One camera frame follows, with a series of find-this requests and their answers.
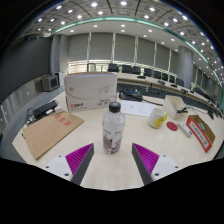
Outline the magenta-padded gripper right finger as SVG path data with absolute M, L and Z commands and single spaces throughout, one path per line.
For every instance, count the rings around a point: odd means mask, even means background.
M 158 155 L 136 143 L 132 144 L 132 155 L 145 185 L 181 169 L 168 155 Z

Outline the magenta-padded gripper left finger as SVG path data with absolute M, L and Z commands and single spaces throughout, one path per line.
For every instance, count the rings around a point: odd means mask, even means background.
M 80 185 L 94 154 L 94 144 L 90 143 L 68 155 L 58 155 L 43 170 Z

